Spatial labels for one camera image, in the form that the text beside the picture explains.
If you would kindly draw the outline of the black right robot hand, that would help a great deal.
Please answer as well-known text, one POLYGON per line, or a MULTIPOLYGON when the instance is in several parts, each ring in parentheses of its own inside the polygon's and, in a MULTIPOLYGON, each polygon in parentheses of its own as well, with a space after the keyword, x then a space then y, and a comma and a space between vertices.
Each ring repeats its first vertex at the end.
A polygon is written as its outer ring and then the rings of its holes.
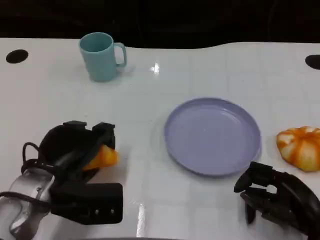
POLYGON ((234 185, 245 202, 251 225, 256 212, 277 225, 290 226, 309 240, 320 238, 320 200, 299 178, 272 166, 252 161, 234 185))

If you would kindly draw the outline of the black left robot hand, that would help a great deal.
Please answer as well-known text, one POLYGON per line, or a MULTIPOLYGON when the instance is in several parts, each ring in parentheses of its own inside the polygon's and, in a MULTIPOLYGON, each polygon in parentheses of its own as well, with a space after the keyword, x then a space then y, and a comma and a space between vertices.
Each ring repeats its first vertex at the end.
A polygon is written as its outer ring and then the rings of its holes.
POLYGON ((52 128, 39 145, 40 160, 58 167, 70 181, 90 180, 101 168, 118 162, 115 125, 100 122, 86 128, 82 121, 68 121, 52 128))

